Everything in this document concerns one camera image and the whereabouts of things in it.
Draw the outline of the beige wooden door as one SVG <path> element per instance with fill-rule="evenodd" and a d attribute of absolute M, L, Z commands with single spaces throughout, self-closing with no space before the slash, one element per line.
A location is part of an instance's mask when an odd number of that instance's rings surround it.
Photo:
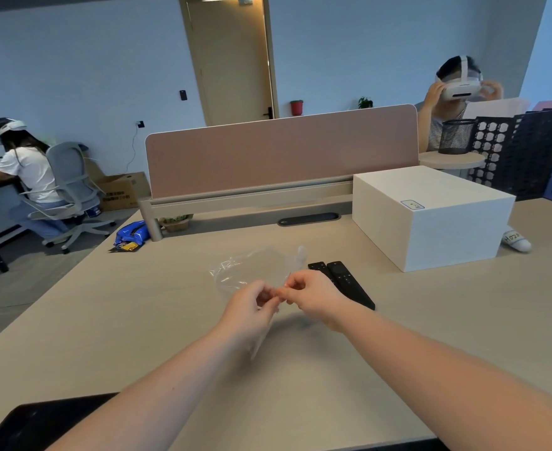
<path fill-rule="evenodd" d="M 207 126 L 275 109 L 267 0 L 179 0 Z"/>

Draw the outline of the white paper sheet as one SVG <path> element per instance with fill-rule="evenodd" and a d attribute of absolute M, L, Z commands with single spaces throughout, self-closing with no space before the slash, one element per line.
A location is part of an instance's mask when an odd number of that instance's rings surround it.
<path fill-rule="evenodd" d="M 506 98 L 469 102 L 463 113 L 463 119 L 476 119 L 479 117 L 513 118 L 516 115 L 526 113 L 530 107 L 530 101 L 525 98 Z"/>

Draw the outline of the round white side table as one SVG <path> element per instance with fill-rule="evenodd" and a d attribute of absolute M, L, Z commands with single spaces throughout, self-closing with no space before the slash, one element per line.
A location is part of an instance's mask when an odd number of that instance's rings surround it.
<path fill-rule="evenodd" d="M 470 170 L 485 164 L 483 155 L 476 152 L 442 154 L 439 151 L 427 151 L 420 153 L 418 156 L 421 166 L 436 169 L 462 179 L 468 179 Z"/>

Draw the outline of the brown cardboard box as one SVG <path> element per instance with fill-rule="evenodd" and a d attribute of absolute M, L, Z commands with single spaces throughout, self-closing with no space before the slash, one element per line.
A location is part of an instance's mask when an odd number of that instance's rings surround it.
<path fill-rule="evenodd" d="M 84 162 L 89 178 L 101 191 L 103 212 L 137 208 L 139 198 L 151 195 L 145 172 L 106 175 L 92 159 L 84 158 Z"/>

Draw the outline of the person's left hand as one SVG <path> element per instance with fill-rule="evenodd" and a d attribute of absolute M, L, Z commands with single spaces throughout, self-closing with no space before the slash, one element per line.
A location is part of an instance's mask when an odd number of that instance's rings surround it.
<path fill-rule="evenodd" d="M 257 295 L 275 291 L 264 281 L 253 281 L 231 297 L 215 330 L 220 342 L 229 351 L 247 346 L 254 348 L 265 338 L 272 318 L 278 311 L 266 305 L 257 310 Z"/>

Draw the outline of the dark perforated folding crate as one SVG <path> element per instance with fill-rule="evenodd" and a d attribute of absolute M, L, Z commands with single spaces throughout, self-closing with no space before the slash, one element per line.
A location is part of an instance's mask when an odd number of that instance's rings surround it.
<path fill-rule="evenodd" d="M 552 109 L 511 118 L 478 117 L 468 151 L 483 156 L 467 179 L 516 197 L 542 198 L 552 174 Z"/>

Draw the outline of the person's right hand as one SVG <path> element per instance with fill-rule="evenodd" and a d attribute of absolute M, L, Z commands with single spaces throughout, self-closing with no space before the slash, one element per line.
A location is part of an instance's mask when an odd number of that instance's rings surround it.
<path fill-rule="evenodd" d="M 304 303 L 297 307 L 331 330 L 342 332 L 339 316 L 350 300 L 323 273 L 313 270 L 296 271 L 290 274 L 282 287 L 284 286 L 304 286 Z M 280 299 L 282 287 L 275 290 Z"/>

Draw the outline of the person's left forearm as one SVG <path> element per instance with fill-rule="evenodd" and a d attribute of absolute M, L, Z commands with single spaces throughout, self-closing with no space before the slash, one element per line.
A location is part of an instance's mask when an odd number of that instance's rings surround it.
<path fill-rule="evenodd" d="M 167 451 L 231 353 L 261 328 L 221 323 L 128 386 L 46 451 Z"/>

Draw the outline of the clear plastic bag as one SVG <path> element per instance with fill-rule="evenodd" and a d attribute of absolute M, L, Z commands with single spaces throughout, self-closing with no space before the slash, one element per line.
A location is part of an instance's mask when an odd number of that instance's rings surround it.
<path fill-rule="evenodd" d="M 304 246 L 285 252 L 269 246 L 233 255 L 210 268 L 215 287 L 225 300 L 225 313 L 233 296 L 255 281 L 265 287 L 281 288 L 291 273 L 306 267 L 308 252 Z"/>

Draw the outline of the pink desk divider panel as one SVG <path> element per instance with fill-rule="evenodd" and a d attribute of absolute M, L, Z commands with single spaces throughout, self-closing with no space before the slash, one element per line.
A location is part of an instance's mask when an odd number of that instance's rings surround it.
<path fill-rule="evenodd" d="M 153 198 L 417 166 L 417 111 L 396 105 L 153 133 Z"/>

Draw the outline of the short black remote control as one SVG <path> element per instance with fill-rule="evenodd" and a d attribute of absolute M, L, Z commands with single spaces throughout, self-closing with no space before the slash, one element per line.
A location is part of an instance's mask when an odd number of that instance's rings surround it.
<path fill-rule="evenodd" d="M 335 277 L 332 275 L 331 271 L 329 270 L 325 262 L 309 263 L 307 267 L 309 270 L 323 273 L 331 282 L 334 283 Z"/>

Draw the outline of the small green potted plant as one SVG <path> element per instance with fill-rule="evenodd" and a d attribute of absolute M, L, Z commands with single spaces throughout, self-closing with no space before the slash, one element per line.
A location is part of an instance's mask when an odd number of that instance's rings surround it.
<path fill-rule="evenodd" d="M 194 214 L 181 215 L 172 218 L 159 218 L 158 222 L 167 233 L 176 233 L 187 230 Z"/>

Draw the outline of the white headset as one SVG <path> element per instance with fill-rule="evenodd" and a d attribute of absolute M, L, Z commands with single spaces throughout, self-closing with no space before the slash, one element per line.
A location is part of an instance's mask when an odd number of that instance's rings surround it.
<path fill-rule="evenodd" d="M 443 84 L 440 101 L 489 101 L 504 96 L 503 86 L 485 80 L 475 59 L 467 55 L 446 60 L 436 72 L 436 81 Z"/>
<path fill-rule="evenodd" d="M 0 126 L 0 138 L 1 135 L 4 135 L 6 132 L 25 130 L 27 128 L 26 123 L 20 120 L 14 120 L 10 118 L 3 118 L 2 120 L 5 121 L 5 123 Z"/>

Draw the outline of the black mesh pen cup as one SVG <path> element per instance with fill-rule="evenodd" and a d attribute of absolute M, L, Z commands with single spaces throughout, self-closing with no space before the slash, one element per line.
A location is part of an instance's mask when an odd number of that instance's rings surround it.
<path fill-rule="evenodd" d="M 475 124 L 476 119 L 443 122 L 438 152 L 445 155 L 467 153 Z"/>

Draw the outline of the long black remote control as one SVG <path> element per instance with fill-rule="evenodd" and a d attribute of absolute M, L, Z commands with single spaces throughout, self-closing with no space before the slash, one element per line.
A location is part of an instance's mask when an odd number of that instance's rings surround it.
<path fill-rule="evenodd" d="M 344 296 L 372 311 L 376 311 L 376 304 L 342 262 L 331 262 L 326 264 L 326 267 Z"/>

